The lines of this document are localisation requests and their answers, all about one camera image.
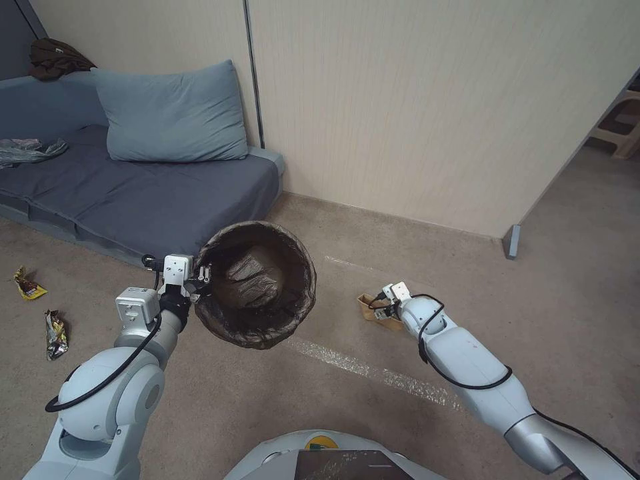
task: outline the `gray sofa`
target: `gray sofa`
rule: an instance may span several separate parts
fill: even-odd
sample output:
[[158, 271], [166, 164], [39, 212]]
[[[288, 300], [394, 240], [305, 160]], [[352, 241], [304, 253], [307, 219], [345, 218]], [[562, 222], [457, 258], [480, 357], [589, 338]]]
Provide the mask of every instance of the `gray sofa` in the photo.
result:
[[0, 81], [0, 138], [62, 138], [64, 154], [0, 169], [0, 215], [141, 265], [143, 254], [196, 255], [218, 230], [263, 218], [282, 192], [280, 154], [242, 160], [115, 161], [89, 72]]

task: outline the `gray pillow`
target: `gray pillow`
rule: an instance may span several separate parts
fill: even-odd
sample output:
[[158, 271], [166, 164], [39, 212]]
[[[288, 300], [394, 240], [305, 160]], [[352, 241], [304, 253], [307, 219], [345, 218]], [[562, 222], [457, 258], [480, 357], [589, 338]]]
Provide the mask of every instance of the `gray pillow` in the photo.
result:
[[109, 120], [115, 160], [194, 162], [247, 156], [247, 135], [231, 60], [170, 75], [92, 68]]

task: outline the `beige wall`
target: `beige wall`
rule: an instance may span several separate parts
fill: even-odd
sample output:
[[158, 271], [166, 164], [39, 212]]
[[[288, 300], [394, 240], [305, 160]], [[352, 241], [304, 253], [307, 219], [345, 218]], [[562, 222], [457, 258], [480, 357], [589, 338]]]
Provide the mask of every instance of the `beige wall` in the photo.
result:
[[637, 0], [251, 0], [285, 189], [502, 236], [640, 66]]
[[259, 145], [242, 0], [31, 0], [47, 34], [97, 66], [176, 73], [230, 58], [250, 143]]

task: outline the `floor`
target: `floor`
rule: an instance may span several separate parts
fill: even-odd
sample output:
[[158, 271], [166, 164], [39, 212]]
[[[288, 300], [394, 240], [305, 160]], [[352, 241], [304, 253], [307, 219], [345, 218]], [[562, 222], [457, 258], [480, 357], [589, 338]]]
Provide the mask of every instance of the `floor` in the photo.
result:
[[[225, 343], [192, 314], [147, 430], [143, 478], [219, 479], [258, 442], [318, 427], [380, 441], [452, 479], [542, 478], [460, 408], [414, 340], [362, 320], [356, 296], [398, 280], [444, 300], [512, 366], [532, 404], [640, 468], [639, 162], [582, 149], [524, 222], [516, 261], [495, 239], [292, 195], [269, 219], [311, 253], [316, 307], [269, 351]], [[39, 458], [55, 420], [44, 404], [68, 372], [111, 346], [114, 298], [153, 278], [5, 220], [0, 259], [0, 477], [9, 479]], [[46, 296], [18, 296], [20, 265]], [[45, 360], [46, 309], [71, 326], [55, 362]]]

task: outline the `snack wrapper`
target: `snack wrapper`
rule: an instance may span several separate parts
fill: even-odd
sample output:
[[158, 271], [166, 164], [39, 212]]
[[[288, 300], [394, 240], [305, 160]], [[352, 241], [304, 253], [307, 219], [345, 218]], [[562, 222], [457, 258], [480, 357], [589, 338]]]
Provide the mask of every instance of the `snack wrapper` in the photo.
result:
[[13, 274], [13, 281], [18, 286], [18, 291], [25, 300], [35, 300], [47, 292], [36, 282], [27, 280], [24, 267], [20, 267], [18, 271]]
[[56, 360], [69, 349], [67, 330], [64, 322], [58, 318], [58, 310], [47, 310], [45, 323], [47, 326], [47, 358]]

